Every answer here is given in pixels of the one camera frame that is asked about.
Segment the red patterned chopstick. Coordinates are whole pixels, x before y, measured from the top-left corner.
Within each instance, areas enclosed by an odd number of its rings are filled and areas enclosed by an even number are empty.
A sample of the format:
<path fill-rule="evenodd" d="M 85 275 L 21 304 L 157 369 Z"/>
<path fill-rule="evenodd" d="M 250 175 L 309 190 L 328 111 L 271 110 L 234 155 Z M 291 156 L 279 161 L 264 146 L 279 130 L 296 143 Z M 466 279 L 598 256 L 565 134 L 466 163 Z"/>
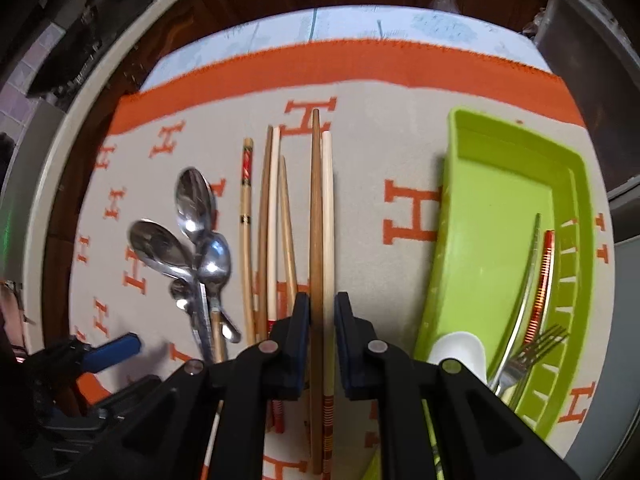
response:
<path fill-rule="evenodd" d="M 541 258 L 536 296 L 523 339 L 524 344 L 529 344 L 535 339 L 541 329 L 542 322 L 544 322 L 544 312 L 546 312 L 549 303 L 552 286 L 554 248 L 555 232 L 548 230 L 544 232 L 544 253 Z"/>

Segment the wooden handled steel spoon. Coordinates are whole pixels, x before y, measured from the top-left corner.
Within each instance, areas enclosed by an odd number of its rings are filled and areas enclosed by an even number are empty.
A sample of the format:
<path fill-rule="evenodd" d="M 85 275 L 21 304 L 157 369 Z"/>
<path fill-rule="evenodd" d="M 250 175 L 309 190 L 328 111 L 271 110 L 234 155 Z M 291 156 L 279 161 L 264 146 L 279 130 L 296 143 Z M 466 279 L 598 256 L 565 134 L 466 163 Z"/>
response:
<path fill-rule="evenodd" d="M 208 318 L 212 324 L 214 362 L 226 358 L 224 340 L 234 344 L 238 341 L 238 330 L 221 305 L 221 289 L 226 286 L 231 274 L 231 255 L 228 243 L 218 232 L 209 232 L 198 243 L 195 253 L 195 271 L 208 307 Z"/>

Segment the white ceramic spoon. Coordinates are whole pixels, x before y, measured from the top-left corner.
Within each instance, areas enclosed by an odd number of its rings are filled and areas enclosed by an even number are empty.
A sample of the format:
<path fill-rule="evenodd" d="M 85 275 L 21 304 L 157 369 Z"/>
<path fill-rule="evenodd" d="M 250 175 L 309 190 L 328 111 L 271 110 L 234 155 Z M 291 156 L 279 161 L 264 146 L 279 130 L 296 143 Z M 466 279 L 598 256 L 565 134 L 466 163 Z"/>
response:
<path fill-rule="evenodd" d="M 431 348 L 427 362 L 437 365 L 446 359 L 461 362 L 483 384 L 487 384 L 485 347 L 474 334 L 454 332 L 439 337 Z"/>

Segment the large steel tablespoon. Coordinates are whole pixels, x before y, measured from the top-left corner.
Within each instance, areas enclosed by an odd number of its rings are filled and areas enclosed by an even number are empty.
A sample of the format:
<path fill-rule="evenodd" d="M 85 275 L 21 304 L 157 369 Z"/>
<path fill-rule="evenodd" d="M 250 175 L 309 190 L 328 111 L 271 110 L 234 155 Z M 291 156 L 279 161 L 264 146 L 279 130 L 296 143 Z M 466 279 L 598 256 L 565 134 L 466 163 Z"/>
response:
<path fill-rule="evenodd" d="M 175 204 L 180 231 L 193 245 L 214 228 L 216 200 L 203 175 L 194 167 L 179 174 Z"/>

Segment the brown wooden chopstick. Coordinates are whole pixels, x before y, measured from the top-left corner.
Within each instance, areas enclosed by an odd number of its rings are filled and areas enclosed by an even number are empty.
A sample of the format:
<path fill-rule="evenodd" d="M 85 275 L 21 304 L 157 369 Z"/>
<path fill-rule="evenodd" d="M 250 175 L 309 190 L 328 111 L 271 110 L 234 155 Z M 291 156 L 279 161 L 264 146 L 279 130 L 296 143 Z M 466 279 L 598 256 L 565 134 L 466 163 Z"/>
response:
<path fill-rule="evenodd" d="M 262 341 L 268 336 L 267 310 L 267 250 L 268 250 L 268 210 L 269 183 L 271 168 L 271 150 L 273 141 L 273 126 L 267 129 L 262 162 L 262 183 L 260 184 L 260 203 L 258 217 L 258 270 L 257 270 L 257 336 Z"/>

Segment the orange beige H blanket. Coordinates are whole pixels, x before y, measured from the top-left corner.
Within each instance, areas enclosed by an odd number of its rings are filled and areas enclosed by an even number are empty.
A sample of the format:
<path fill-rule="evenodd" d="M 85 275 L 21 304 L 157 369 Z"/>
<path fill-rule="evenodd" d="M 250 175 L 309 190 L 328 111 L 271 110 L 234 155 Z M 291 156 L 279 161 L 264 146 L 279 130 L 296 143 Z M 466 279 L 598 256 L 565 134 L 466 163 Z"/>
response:
<path fill-rule="evenodd" d="M 70 271 L 70 332 L 88 344 L 138 334 L 138 356 L 82 376 L 90 402 L 198 357 L 168 278 L 138 260 L 130 224 L 177 229 L 186 167 L 218 198 L 218 230 L 241 252 L 242 145 L 262 172 L 269 127 L 288 168 L 297 287 L 308 287 L 311 135 L 333 138 L 334 286 L 378 334 L 424 359 L 464 330 L 499 361 L 533 229 L 555 234 L 544 325 L 570 336 L 512 396 L 560 455 L 601 375 L 613 313 L 605 184 L 590 135 L 557 76 L 502 58 L 411 42 L 322 41 L 194 70 L 86 122 L 70 168 L 90 181 Z"/>

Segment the wide steel soup spoon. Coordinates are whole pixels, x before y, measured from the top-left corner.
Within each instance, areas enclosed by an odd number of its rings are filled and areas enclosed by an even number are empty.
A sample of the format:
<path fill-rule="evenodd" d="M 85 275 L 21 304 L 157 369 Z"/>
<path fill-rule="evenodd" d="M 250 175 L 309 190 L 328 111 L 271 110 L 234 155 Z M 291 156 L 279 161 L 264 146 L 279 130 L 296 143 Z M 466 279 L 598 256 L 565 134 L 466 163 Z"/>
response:
<path fill-rule="evenodd" d="M 168 229 L 150 220 L 137 220 L 128 231 L 131 248 L 149 268 L 168 276 L 180 278 L 189 285 L 193 298 L 192 320 L 206 364 L 213 364 L 214 346 L 206 293 L 196 278 L 191 253 Z"/>

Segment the thin pale chopstick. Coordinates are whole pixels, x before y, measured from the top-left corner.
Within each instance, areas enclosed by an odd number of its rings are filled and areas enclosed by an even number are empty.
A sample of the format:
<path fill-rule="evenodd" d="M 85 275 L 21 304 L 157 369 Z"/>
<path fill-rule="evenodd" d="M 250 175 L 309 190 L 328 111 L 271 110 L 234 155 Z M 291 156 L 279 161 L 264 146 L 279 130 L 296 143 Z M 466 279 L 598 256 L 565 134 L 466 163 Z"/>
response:
<path fill-rule="evenodd" d="M 323 214 L 323 465 L 322 478 L 332 477 L 334 426 L 334 295 L 335 217 L 332 136 L 322 133 L 322 214 Z"/>

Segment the dark wooden chopstick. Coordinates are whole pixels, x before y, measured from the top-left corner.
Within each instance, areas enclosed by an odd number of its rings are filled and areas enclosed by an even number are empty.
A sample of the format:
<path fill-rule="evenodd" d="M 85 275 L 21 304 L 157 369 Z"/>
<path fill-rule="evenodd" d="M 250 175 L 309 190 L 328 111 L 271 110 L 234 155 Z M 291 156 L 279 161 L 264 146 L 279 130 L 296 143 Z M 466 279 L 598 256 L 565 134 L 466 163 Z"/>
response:
<path fill-rule="evenodd" d="M 323 263 L 322 263 L 322 162 L 320 112 L 311 112 L 311 175 L 309 218 L 309 297 L 310 328 L 310 449 L 312 471 L 323 468 Z"/>

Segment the small steel teaspoon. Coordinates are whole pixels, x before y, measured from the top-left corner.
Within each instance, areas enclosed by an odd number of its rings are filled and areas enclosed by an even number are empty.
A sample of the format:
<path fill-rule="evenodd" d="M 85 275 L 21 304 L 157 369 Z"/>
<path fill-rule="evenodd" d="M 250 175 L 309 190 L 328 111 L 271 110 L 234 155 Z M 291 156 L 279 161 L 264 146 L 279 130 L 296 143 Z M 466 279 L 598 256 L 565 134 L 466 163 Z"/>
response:
<path fill-rule="evenodd" d="M 169 293 L 171 298 L 175 301 L 178 309 L 183 310 L 188 315 L 192 315 L 193 311 L 193 298 L 189 284 L 180 278 L 175 278 L 169 285 Z M 224 338 L 232 342 L 232 344 L 238 344 L 242 340 L 242 334 L 236 325 L 228 317 L 227 313 L 221 306 L 217 307 L 217 311 L 220 315 L 221 333 Z"/>

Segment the green plastic utensil tray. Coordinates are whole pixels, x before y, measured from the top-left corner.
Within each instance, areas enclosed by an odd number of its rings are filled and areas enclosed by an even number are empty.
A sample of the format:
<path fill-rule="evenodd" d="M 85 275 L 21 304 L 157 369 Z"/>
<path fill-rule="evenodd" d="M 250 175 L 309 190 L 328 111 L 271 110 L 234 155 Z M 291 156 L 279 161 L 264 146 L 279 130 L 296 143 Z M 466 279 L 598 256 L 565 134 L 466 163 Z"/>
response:
<path fill-rule="evenodd" d="M 587 130 L 512 107 L 456 108 L 434 124 L 363 133 L 343 165 L 341 283 L 381 335 L 425 359 L 446 334 L 469 332 L 494 372 L 511 331 L 536 214 L 555 232 L 543 326 L 570 336 L 511 396 L 518 416 L 559 453 L 574 443 L 599 375 L 588 363 L 593 208 L 601 175 Z"/>

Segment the pale bamboo chopstick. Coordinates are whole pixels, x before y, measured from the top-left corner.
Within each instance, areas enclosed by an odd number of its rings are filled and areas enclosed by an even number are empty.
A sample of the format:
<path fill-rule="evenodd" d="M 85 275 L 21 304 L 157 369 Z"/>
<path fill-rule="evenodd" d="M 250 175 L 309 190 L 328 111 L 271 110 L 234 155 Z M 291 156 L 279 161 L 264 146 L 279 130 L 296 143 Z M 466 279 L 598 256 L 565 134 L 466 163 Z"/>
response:
<path fill-rule="evenodd" d="M 297 272 L 291 218 L 290 196 L 288 196 L 288 172 L 286 160 L 280 156 L 279 165 L 279 200 L 282 230 L 283 259 L 286 279 L 286 313 L 291 314 L 297 294 Z"/>

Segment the steel fork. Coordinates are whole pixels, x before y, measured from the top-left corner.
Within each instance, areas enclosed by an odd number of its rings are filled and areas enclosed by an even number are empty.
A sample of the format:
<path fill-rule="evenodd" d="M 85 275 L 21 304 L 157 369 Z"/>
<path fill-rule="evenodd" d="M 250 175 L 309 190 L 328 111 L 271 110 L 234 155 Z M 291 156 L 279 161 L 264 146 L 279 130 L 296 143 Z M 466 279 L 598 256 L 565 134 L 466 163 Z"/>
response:
<path fill-rule="evenodd" d="M 516 297 L 511 331 L 506 337 L 494 374 L 488 380 L 488 387 L 496 396 L 503 396 L 508 390 L 521 385 L 534 366 L 567 337 L 567 331 L 559 325 L 543 330 L 542 322 L 535 339 L 529 344 L 523 342 L 536 296 L 546 231 L 541 229 L 541 214 L 536 214 L 524 276 Z"/>

